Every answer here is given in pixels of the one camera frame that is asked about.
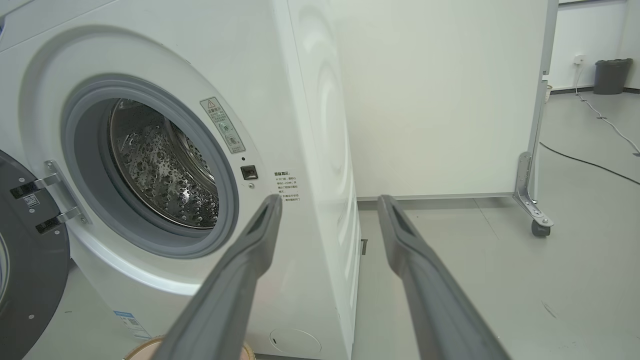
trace caster wheel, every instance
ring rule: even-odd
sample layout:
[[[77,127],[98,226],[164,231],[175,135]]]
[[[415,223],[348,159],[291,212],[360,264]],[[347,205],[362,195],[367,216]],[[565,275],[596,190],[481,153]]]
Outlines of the caster wheel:
[[[544,238],[551,233],[551,228],[548,226],[540,226],[535,220],[533,220],[531,222],[531,232],[533,233],[533,236]]]

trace gray trash bin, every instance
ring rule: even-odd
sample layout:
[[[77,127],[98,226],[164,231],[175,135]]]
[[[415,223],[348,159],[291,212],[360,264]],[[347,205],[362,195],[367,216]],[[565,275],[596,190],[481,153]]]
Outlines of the gray trash bin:
[[[633,62],[633,59],[600,60],[596,62],[596,79],[593,85],[593,93],[598,95],[622,93]]]

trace power cord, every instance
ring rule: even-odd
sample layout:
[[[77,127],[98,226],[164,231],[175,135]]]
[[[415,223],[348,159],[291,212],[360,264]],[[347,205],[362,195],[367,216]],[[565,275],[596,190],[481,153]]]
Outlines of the power cord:
[[[565,154],[563,154],[562,152],[559,152],[559,151],[556,151],[556,150],[551,149],[550,147],[546,146],[546,145],[545,145],[544,143],[542,143],[542,142],[540,142],[540,145],[544,146],[544,147],[545,147],[547,150],[549,150],[549,151],[552,151],[552,152],[554,152],[554,153],[556,153],[556,154],[558,154],[558,155],[562,155],[562,156],[564,156],[565,158],[570,158],[570,159],[572,159],[572,160],[576,160],[576,161],[579,161],[579,162],[581,162],[581,163],[585,163],[585,164],[593,165],[593,166],[595,166],[595,167],[599,167],[599,168],[601,168],[602,170],[606,170],[606,171],[608,171],[608,172],[610,172],[610,173],[612,173],[612,174],[616,174],[617,176],[623,177],[623,178],[625,178],[625,179],[627,179],[627,180],[631,181],[632,183],[636,183],[636,184],[640,185],[640,182],[638,182],[638,181],[636,181],[636,180],[633,180],[633,179],[632,179],[632,178],[630,178],[630,177],[626,177],[626,176],[624,176],[624,175],[622,175],[622,174],[619,174],[619,173],[617,173],[617,172],[615,172],[615,171],[613,171],[613,170],[609,170],[608,168],[601,167],[600,165],[597,165],[597,164],[594,164],[594,163],[590,163],[590,162],[588,162],[588,161],[584,161],[584,160],[576,159],[576,158],[573,158],[573,157],[571,157],[571,156],[569,156],[569,155],[565,155]]]
[[[580,93],[578,93],[578,82],[580,81],[580,75],[582,75],[582,71],[583,71],[583,70],[584,70],[584,68],[583,68],[583,67],[581,67],[581,68],[580,68],[580,72],[578,73],[578,78],[575,80],[575,95],[577,95],[578,97],[580,97],[580,101],[582,101],[582,102],[586,102],[586,103],[587,103],[587,105],[589,105],[589,107],[590,107],[593,111],[595,111],[595,113],[596,113],[596,114],[598,114],[598,117],[597,117],[596,119],[600,119],[600,120],[604,120],[604,121],[606,121],[606,122],[607,122],[607,124],[609,124],[609,125],[611,125],[611,126],[613,127],[613,129],[618,133],[618,135],[622,136],[622,138],[623,138],[623,139],[625,139],[629,144],[631,144],[631,146],[633,146],[633,148],[636,150],[636,153],[635,153],[634,155],[636,155],[636,156],[640,156],[640,149],[638,149],[638,146],[637,146],[633,141],[631,141],[629,138],[627,138],[626,136],[622,135],[622,133],[620,132],[620,130],[618,130],[618,128],[617,128],[614,124],[612,124],[611,122],[609,122],[609,121],[607,120],[607,118],[605,118],[604,116],[602,116],[602,114],[601,114],[598,110],[594,109],[594,108],[593,108],[593,106],[592,106],[592,105],[591,105],[587,100],[585,100],[585,99],[582,97],[582,95],[580,95]]]

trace black cable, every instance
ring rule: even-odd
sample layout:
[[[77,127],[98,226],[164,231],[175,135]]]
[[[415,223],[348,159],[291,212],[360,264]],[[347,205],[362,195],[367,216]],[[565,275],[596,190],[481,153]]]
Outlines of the black cable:
[[[619,173],[617,173],[617,172],[615,172],[615,171],[613,171],[613,170],[609,170],[608,168],[601,167],[600,165],[597,165],[597,164],[594,164],[594,163],[590,163],[590,162],[588,162],[588,161],[584,161],[584,160],[580,160],[580,159],[572,158],[572,157],[571,157],[571,156],[569,156],[569,155],[565,155],[565,154],[563,154],[562,152],[555,151],[555,150],[551,149],[550,147],[546,146],[546,145],[545,145],[545,144],[543,144],[542,142],[540,142],[540,145],[542,145],[542,146],[546,147],[546,148],[547,148],[547,150],[553,151],[554,153],[556,153],[556,154],[558,154],[558,155],[562,155],[562,156],[564,156],[565,158],[570,158],[570,159],[573,159],[573,160],[577,160],[577,161],[579,161],[579,162],[581,162],[581,163],[585,163],[585,164],[593,165],[593,166],[595,166],[595,167],[599,167],[599,168],[601,168],[602,170],[606,170],[606,171],[608,171],[608,172],[610,172],[610,173],[612,173],[612,174],[616,174],[617,176],[624,177],[625,179],[627,179],[627,180],[629,180],[629,181],[631,181],[631,182],[633,182],[633,183],[636,183],[636,184],[640,185],[640,183],[639,183],[639,182],[637,182],[636,180],[633,180],[633,179],[631,179],[630,177],[626,177],[626,176],[624,176],[624,175],[621,175],[621,174],[619,174]]]

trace washing machine door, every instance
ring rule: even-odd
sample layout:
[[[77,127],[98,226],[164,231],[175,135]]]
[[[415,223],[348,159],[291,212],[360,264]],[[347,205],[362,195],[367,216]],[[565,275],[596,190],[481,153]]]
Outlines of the washing machine door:
[[[69,240],[58,205],[38,179],[0,151],[0,354],[22,359],[58,307]]]

